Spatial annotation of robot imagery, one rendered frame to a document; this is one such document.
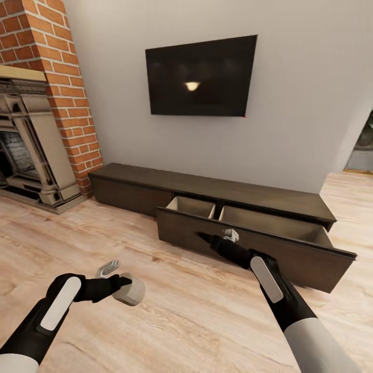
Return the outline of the pillar candle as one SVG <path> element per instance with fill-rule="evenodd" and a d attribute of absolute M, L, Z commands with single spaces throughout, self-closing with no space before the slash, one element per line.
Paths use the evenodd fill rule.
<path fill-rule="evenodd" d="M 112 293 L 112 296 L 117 301 L 125 303 L 126 305 L 136 306 L 145 296 L 145 283 L 130 272 L 120 274 L 119 278 L 121 277 L 131 279 L 132 283 L 121 286 L 120 290 Z"/>

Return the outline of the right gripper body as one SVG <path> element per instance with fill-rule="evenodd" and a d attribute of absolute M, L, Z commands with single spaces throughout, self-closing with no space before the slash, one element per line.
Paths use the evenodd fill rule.
<path fill-rule="evenodd" d="M 222 257 L 228 259 L 232 263 L 234 262 L 235 254 L 240 248 L 240 245 L 225 240 L 219 235 L 217 235 L 212 242 L 211 249 L 215 250 L 215 252 L 218 252 Z"/>

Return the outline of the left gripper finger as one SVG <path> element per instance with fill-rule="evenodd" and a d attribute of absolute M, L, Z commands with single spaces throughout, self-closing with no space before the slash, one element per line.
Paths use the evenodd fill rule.
<path fill-rule="evenodd" d="M 128 279 L 126 277 L 121 277 L 120 278 L 120 286 L 128 285 L 130 283 L 132 283 L 131 279 Z"/>

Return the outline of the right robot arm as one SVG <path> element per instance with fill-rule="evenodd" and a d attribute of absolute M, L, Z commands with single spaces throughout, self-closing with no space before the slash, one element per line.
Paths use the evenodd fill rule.
<path fill-rule="evenodd" d="M 279 273 L 277 259 L 235 244 L 233 229 L 225 237 L 196 234 L 211 249 L 245 269 L 251 269 L 295 356 L 301 373 L 363 373 L 310 309 L 285 274 Z"/>

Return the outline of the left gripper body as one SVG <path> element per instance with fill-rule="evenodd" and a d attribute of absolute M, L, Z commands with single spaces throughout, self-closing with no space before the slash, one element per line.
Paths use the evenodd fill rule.
<path fill-rule="evenodd" d="M 119 274 L 115 274 L 106 279 L 95 279 L 97 283 L 96 293 L 92 297 L 92 302 L 97 303 L 100 300 L 110 296 L 112 293 L 120 290 Z"/>

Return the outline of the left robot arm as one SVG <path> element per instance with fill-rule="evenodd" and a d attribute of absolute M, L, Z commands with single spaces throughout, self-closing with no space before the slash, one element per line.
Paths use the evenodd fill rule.
<path fill-rule="evenodd" d="M 46 298 L 40 299 L 19 328 L 0 348 L 0 373 L 37 373 L 72 302 L 97 303 L 132 283 L 119 274 L 107 275 L 121 267 L 113 260 L 97 270 L 95 279 L 84 275 L 63 274 L 50 284 Z"/>

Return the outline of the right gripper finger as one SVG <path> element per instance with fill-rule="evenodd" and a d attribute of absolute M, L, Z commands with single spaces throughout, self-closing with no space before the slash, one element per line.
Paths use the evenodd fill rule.
<path fill-rule="evenodd" d="M 197 232 L 196 233 L 199 237 L 201 237 L 203 240 L 207 241 L 208 243 L 210 244 L 213 244 L 213 239 L 215 237 L 217 237 L 217 235 L 209 235 L 209 234 L 206 234 L 206 233 L 202 233 L 202 232 Z"/>

